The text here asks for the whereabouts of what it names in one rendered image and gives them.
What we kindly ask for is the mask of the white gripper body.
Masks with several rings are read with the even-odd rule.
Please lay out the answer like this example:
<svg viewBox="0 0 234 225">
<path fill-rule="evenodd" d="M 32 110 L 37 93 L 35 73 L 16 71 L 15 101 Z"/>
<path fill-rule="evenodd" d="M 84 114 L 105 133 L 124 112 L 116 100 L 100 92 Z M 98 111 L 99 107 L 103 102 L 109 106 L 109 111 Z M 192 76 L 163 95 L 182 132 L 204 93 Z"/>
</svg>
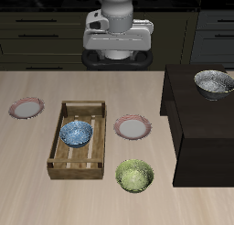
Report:
<svg viewBox="0 0 234 225">
<path fill-rule="evenodd" d="M 149 20 L 134 19 L 132 27 L 123 33 L 87 27 L 83 36 L 85 49 L 97 50 L 143 50 L 151 48 L 154 24 Z"/>
</svg>

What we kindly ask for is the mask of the pink rimmed white plate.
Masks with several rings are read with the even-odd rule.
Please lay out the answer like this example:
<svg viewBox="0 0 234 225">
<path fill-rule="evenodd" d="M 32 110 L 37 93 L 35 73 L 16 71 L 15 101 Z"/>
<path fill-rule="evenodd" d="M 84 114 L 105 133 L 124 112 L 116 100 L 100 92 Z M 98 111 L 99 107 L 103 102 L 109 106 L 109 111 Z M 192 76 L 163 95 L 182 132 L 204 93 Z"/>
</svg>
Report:
<svg viewBox="0 0 234 225">
<path fill-rule="evenodd" d="M 31 119 L 41 114 L 45 109 L 43 100 L 37 97 L 26 97 L 14 102 L 8 114 L 15 119 Z"/>
<path fill-rule="evenodd" d="M 126 114 L 115 122 L 113 130 L 124 139 L 139 140 L 151 133 L 152 125 L 139 114 Z"/>
</svg>

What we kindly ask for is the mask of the blue bowl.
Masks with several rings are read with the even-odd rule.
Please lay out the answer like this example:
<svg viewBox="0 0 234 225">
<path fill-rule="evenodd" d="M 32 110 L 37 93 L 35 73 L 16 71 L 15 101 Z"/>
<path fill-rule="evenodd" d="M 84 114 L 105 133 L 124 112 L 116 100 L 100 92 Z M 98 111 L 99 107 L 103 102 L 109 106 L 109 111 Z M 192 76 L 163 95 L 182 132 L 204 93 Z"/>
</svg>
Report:
<svg viewBox="0 0 234 225">
<path fill-rule="evenodd" d="M 81 148 L 85 146 L 93 135 L 93 128 L 83 121 L 65 124 L 59 131 L 60 139 L 69 147 Z"/>
</svg>

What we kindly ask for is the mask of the black bowl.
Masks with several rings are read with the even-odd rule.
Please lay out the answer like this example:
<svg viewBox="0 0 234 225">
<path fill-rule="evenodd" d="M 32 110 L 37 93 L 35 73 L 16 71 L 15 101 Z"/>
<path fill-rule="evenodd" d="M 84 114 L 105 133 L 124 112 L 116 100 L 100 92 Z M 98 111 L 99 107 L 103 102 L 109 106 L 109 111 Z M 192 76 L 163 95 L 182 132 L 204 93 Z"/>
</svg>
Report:
<svg viewBox="0 0 234 225">
<path fill-rule="evenodd" d="M 209 101 L 218 101 L 234 91 L 234 79 L 218 70 L 202 70 L 194 77 L 198 92 Z"/>
</svg>

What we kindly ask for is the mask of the green bowl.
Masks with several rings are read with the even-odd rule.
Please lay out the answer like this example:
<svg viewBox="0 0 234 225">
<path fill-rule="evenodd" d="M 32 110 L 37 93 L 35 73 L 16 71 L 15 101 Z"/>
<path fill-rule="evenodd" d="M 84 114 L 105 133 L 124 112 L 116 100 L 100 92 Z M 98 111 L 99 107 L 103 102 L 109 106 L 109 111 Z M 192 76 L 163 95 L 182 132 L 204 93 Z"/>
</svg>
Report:
<svg viewBox="0 0 234 225">
<path fill-rule="evenodd" d="M 153 183 L 154 171 L 143 160 L 129 159 L 117 166 L 115 179 L 125 191 L 141 193 Z"/>
</svg>

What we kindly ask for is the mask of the dark kitchen cupboards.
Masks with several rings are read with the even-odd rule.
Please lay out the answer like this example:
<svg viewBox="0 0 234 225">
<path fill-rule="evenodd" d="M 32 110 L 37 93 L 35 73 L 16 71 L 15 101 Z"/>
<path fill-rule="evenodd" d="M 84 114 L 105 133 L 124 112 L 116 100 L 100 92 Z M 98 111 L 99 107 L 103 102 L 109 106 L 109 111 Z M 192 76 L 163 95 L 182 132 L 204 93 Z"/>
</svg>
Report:
<svg viewBox="0 0 234 225">
<path fill-rule="evenodd" d="M 85 70 L 81 55 L 86 15 L 65 10 L 0 12 L 0 70 Z M 197 12 L 159 9 L 133 17 L 154 24 L 149 70 L 189 62 Z"/>
</svg>

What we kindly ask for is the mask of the grey kitchen cupboards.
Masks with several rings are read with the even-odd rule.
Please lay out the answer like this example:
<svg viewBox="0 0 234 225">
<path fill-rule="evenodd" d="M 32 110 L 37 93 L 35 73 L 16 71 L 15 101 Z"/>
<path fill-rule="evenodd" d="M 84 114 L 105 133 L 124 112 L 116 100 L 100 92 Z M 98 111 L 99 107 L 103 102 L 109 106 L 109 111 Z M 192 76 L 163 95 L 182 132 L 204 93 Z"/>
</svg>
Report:
<svg viewBox="0 0 234 225">
<path fill-rule="evenodd" d="M 222 64 L 234 70 L 234 10 L 199 13 L 190 63 Z"/>
</svg>

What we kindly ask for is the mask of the wooden slat tray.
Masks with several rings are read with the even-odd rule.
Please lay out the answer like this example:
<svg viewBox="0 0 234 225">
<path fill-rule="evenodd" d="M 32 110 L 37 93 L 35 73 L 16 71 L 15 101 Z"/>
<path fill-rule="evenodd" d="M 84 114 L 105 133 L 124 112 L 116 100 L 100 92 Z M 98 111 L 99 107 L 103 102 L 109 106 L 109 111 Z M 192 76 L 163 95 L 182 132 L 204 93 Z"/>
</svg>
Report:
<svg viewBox="0 0 234 225">
<path fill-rule="evenodd" d="M 93 135 L 81 148 L 68 147 L 59 137 L 60 129 L 73 121 L 93 123 Z M 102 179 L 106 134 L 105 101 L 63 101 L 57 129 L 47 161 L 51 179 Z"/>
</svg>

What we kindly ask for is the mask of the dark wooden cabinet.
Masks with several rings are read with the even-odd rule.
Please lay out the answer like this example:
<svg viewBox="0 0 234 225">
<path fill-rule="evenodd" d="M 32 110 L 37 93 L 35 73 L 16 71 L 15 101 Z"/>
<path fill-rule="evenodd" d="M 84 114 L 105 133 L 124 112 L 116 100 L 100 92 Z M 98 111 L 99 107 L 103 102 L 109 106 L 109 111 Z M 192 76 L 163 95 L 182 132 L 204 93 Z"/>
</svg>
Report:
<svg viewBox="0 0 234 225">
<path fill-rule="evenodd" d="M 220 64 L 167 65 L 160 114 L 173 138 L 177 188 L 234 188 L 234 92 L 216 102 L 197 91 L 195 75 Z"/>
</svg>

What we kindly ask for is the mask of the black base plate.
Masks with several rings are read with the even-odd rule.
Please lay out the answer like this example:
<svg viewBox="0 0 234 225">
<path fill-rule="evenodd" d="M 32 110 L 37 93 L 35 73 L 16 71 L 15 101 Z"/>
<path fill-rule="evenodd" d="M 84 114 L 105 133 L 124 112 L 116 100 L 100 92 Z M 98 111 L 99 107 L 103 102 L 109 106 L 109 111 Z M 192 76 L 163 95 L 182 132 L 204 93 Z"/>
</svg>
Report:
<svg viewBox="0 0 234 225">
<path fill-rule="evenodd" d="M 148 50 L 137 52 L 134 60 L 100 59 L 96 50 L 85 49 L 81 60 L 89 71 L 146 71 L 153 62 L 153 54 Z"/>
</svg>

